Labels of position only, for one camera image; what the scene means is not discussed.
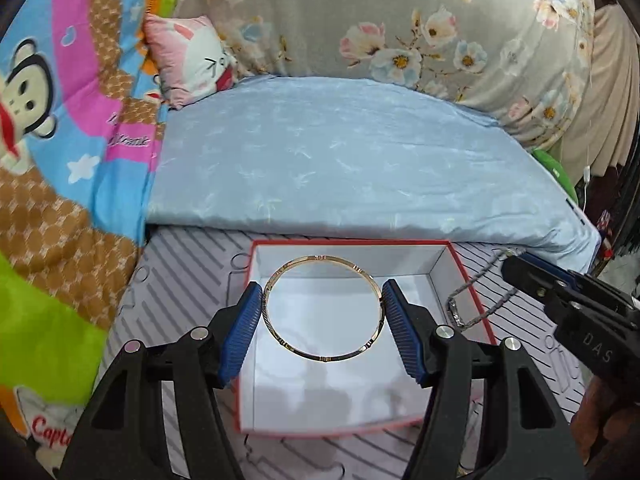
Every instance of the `pink stripe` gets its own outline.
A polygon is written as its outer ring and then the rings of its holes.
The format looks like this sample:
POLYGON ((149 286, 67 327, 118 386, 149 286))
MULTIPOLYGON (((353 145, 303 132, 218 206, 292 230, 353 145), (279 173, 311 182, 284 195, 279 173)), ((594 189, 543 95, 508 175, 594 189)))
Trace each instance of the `pink stripe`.
POLYGON ((52 40, 64 104, 84 133, 108 139, 113 133, 108 120, 120 112, 122 104, 104 96, 98 86, 98 58, 88 22, 89 0, 52 0, 52 6, 52 40))
POLYGON ((124 158, 151 166, 155 160, 155 131, 153 124, 120 124, 110 139, 104 160, 124 158))

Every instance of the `striped mat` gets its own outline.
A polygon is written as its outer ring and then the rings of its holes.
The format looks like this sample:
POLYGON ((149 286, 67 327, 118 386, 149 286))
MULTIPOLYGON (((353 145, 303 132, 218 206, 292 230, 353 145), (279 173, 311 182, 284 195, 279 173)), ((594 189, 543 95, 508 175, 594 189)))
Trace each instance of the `striped mat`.
MULTIPOLYGON (((215 312, 235 304, 244 289, 244 272, 254 240, 284 239, 242 231, 161 227, 146 246, 120 303, 109 334, 98 380, 121 346, 140 339, 146 346, 177 340, 193 326, 206 325, 215 312)), ((469 275, 504 248, 491 244, 454 244, 469 275)), ((492 306, 510 286, 492 269, 476 284, 484 306, 492 306)), ((577 411, 584 384, 578 361, 553 338, 554 325, 543 307, 518 294, 490 317, 495 336, 515 336, 538 365, 569 420, 577 411)), ((232 388, 218 394, 227 434, 247 479, 257 480, 389 480, 400 479, 420 426, 393 431, 324 439, 246 437, 234 430, 232 388)), ((162 384, 164 425, 174 472, 189 477, 182 452, 171 383, 162 384)), ((481 403, 470 407, 468 432, 478 432, 481 403)), ((465 463, 463 453, 461 466, 465 463)))

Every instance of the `light blue bedsheet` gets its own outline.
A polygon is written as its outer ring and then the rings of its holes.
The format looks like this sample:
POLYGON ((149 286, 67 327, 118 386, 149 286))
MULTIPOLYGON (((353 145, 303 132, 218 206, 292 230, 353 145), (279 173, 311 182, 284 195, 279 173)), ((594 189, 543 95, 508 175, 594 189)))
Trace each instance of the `light blue bedsheet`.
POLYGON ((148 222, 517 244, 580 271, 600 243, 492 118, 315 77, 253 78, 169 113, 148 222))

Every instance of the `silver chain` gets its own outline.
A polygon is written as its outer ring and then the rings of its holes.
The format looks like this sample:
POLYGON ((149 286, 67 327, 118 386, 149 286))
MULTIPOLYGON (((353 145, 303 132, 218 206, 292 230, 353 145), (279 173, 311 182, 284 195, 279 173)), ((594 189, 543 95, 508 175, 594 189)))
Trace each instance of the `silver chain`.
POLYGON ((471 327, 480 323, 483 319, 488 318, 491 314, 494 314, 500 307, 504 306, 507 301, 509 301, 513 296, 518 293, 517 288, 512 288, 507 291, 503 297, 498 300, 494 306, 487 309, 485 312, 480 314, 480 316, 476 316, 471 321, 464 322, 460 317, 460 313, 458 312, 458 306, 456 304, 456 296, 461 292, 467 290, 470 286, 472 286, 475 282, 477 282, 480 278, 482 278, 489 270, 500 260, 503 256, 512 256, 514 251, 509 249, 501 250, 497 253, 493 258, 491 258, 486 265, 480 269, 480 271, 475 274, 471 279, 468 280, 464 285, 459 286, 456 290, 454 290, 449 297, 447 298, 447 310, 449 311, 449 316, 453 323, 460 329, 460 332, 464 332, 465 330, 470 329, 471 327))

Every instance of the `gold bangle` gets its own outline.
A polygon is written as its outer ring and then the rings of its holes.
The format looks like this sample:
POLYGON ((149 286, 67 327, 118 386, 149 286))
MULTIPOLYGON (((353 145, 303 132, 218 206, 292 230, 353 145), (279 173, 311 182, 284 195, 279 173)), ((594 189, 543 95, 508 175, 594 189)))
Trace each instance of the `gold bangle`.
POLYGON ((364 270, 362 270, 359 266, 352 264, 351 262, 344 260, 342 258, 338 258, 337 256, 302 256, 301 258, 296 258, 295 260, 291 260, 290 262, 287 262, 278 270, 276 270, 273 273, 273 275, 269 278, 269 281, 264 286, 264 292, 262 294, 262 319, 264 320, 264 323, 267 326, 267 329, 269 329, 269 332, 271 332, 271 335, 273 335, 276 341, 280 343, 282 346, 284 346, 284 348, 286 348, 290 352, 293 352, 294 354, 299 355, 300 357, 303 357, 305 359, 311 359, 312 361, 329 363, 334 361, 344 361, 346 359, 351 359, 352 357, 356 357, 356 355, 362 354, 365 350, 369 349, 371 345, 373 345, 375 340, 380 335, 380 332, 382 332, 383 326, 385 325, 385 305, 382 301, 382 291, 380 291, 380 287, 375 282, 375 280, 371 276, 369 276, 364 270), (363 346, 361 346, 357 350, 350 352, 348 354, 328 356, 328 357, 308 354, 307 352, 303 352, 302 350, 299 350, 293 347, 292 345, 290 345, 289 343, 287 343, 286 341, 284 341, 284 339, 280 336, 280 334, 276 332, 273 325, 271 324, 271 321, 269 319, 269 313, 267 312, 267 300, 269 299, 271 289, 285 272, 297 266, 308 264, 309 262, 329 262, 332 264, 346 267, 347 269, 352 270, 353 272, 356 272, 365 280, 367 280, 367 283, 369 283, 370 287, 373 289, 373 292, 378 298, 378 304, 380 306, 380 320, 378 321, 378 326, 376 327, 376 331, 373 333, 373 336, 371 336, 371 339, 369 339, 363 346))

